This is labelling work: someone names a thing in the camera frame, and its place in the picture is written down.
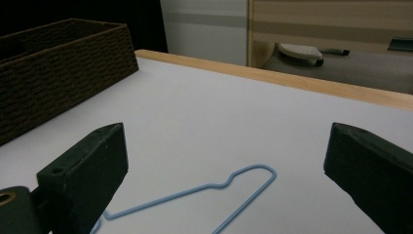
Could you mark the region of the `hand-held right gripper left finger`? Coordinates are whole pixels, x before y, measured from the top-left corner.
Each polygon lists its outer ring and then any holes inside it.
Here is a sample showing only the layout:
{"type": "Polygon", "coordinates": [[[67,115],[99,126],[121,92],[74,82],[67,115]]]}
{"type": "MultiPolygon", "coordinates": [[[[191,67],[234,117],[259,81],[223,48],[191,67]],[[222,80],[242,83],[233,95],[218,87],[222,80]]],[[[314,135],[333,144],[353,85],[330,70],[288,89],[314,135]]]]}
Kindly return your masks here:
{"type": "Polygon", "coordinates": [[[53,234],[89,234],[129,170],[124,125],[101,127],[37,174],[53,234]]]}

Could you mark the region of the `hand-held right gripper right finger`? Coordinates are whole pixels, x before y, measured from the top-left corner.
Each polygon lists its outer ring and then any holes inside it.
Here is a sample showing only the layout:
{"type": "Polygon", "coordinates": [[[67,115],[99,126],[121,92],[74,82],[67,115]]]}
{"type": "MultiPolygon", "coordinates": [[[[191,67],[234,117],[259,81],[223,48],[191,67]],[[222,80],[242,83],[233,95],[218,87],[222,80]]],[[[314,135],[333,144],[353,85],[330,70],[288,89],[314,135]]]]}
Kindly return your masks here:
{"type": "Polygon", "coordinates": [[[334,123],[324,173],[385,234],[413,234],[413,154],[367,130],[334,123]]]}

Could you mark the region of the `light blue wire hanger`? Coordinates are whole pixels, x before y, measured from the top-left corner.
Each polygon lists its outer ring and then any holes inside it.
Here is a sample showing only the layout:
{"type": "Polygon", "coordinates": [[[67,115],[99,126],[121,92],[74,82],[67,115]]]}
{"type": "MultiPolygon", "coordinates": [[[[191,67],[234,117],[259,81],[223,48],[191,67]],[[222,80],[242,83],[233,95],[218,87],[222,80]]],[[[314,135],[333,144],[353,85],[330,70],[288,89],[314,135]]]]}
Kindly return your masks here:
{"type": "Polygon", "coordinates": [[[142,205],[138,205],[138,206],[134,206],[132,208],[126,209],[124,211],[121,212],[117,212],[115,214],[111,214],[110,212],[108,212],[107,210],[105,210],[101,217],[97,220],[97,222],[95,223],[92,231],[90,232],[90,234],[97,234],[98,230],[100,229],[101,225],[102,225],[102,221],[108,220],[115,220],[117,218],[120,217],[124,217],[126,215],[131,215],[137,212],[141,212],[144,210],[147,210],[149,208],[161,205],[163,203],[166,202],[170,202],[172,200],[176,200],[176,199],[180,199],[183,198],[185,196],[189,196],[195,193],[199,193],[205,190],[221,190],[221,189],[225,189],[227,188],[232,181],[237,177],[240,176],[244,173],[247,173],[249,171],[253,171],[253,170],[264,170],[266,172],[268,172],[271,176],[255,191],[253,192],[243,203],[240,204],[240,206],[238,208],[236,208],[221,224],[219,224],[212,232],[211,234],[221,234],[249,205],[251,205],[255,199],[257,199],[277,178],[277,172],[267,166],[267,165],[263,165],[263,164],[255,164],[255,165],[250,165],[250,166],[246,166],[242,169],[239,169],[237,171],[232,172],[228,178],[222,182],[222,183],[206,183],[200,186],[196,186],[193,188],[189,188],[187,190],[183,190],[171,195],[168,195],[166,197],[163,198],[159,198],[150,202],[147,202],[145,204],[142,205]]]}

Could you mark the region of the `dark brown woven basket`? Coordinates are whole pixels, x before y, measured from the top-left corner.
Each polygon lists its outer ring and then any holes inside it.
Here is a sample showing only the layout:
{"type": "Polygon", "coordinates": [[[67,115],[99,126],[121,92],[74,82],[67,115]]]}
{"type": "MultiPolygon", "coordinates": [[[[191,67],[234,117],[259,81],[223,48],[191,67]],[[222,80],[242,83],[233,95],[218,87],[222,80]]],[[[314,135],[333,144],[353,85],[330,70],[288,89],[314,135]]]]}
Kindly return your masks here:
{"type": "Polygon", "coordinates": [[[137,70],[123,23],[66,19],[0,36],[0,146],[137,70]]]}

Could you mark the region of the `dark teal flat object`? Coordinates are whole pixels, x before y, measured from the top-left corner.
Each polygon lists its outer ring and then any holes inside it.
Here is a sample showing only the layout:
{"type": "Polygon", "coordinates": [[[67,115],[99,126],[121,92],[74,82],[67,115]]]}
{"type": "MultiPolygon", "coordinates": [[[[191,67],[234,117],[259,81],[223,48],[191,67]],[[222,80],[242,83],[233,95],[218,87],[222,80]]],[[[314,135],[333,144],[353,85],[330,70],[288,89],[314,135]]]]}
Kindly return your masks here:
{"type": "Polygon", "coordinates": [[[413,38],[395,37],[388,47],[389,51],[413,52],[413,38]]]}

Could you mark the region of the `white perforated pedal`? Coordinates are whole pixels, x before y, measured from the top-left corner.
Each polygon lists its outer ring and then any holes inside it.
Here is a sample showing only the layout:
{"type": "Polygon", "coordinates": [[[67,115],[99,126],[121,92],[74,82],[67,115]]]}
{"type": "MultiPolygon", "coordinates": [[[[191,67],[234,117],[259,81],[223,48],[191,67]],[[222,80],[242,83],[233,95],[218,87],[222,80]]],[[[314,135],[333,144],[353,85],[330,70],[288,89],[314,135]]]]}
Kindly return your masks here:
{"type": "Polygon", "coordinates": [[[324,63],[323,55],[316,47],[279,44],[279,51],[292,58],[314,60],[316,66],[322,66],[324,63]]]}

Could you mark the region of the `wooden cabinet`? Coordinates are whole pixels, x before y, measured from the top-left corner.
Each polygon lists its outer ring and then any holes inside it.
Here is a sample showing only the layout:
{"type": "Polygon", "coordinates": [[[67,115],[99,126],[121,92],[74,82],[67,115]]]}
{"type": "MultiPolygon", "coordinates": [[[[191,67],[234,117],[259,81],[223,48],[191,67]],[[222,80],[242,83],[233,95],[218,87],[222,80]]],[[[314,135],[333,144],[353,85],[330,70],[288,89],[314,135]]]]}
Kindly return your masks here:
{"type": "Polygon", "coordinates": [[[252,67],[277,43],[413,57],[388,50],[395,37],[413,38],[413,0],[248,0],[252,67]]]}

